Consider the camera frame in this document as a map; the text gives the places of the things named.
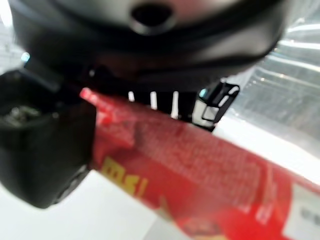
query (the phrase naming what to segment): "barcode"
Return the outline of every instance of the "barcode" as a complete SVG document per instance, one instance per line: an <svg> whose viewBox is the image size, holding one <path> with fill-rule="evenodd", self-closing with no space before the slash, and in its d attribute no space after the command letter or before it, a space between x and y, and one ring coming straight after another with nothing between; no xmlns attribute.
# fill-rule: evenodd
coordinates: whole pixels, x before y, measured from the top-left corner
<svg viewBox="0 0 320 240"><path fill-rule="evenodd" d="M291 240L320 239L320 195L293 185L290 212L283 236Z"/></svg>

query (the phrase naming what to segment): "black clamp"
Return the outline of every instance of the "black clamp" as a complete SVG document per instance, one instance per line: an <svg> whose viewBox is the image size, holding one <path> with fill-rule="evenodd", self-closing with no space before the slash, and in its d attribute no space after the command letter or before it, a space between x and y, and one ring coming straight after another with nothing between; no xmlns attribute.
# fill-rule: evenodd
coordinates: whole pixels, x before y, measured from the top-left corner
<svg viewBox="0 0 320 240"><path fill-rule="evenodd" d="M212 123L212 127L203 127L206 130L212 132L216 124L222 119L226 111L234 102L236 97L240 93L240 86L236 84L226 83L220 81L213 88L203 89L199 94L199 99L206 104L206 107L202 113L202 120ZM206 118L205 115L208 109L215 108L217 112L213 118Z"/></svg>

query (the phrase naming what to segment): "black device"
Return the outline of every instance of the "black device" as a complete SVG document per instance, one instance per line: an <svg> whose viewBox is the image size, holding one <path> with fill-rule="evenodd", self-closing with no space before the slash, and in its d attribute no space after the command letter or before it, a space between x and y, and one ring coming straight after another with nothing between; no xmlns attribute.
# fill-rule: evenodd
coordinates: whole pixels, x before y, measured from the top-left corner
<svg viewBox="0 0 320 240"><path fill-rule="evenodd" d="M179 91L179 119L190 122L198 91L275 47L290 3L9 0L16 37L31 59L0 77L1 182L46 208L85 176L95 110L79 99L83 87L126 97L133 91L144 104L156 91L165 113Z"/></svg>

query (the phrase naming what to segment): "white surface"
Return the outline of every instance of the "white surface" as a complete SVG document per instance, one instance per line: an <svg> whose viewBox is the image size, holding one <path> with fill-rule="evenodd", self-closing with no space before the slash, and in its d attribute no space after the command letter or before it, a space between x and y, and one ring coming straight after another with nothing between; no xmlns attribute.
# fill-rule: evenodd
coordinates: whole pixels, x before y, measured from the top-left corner
<svg viewBox="0 0 320 240"><path fill-rule="evenodd" d="M92 172L65 201L35 209L0 189L2 240L141 240L156 215Z"/></svg>

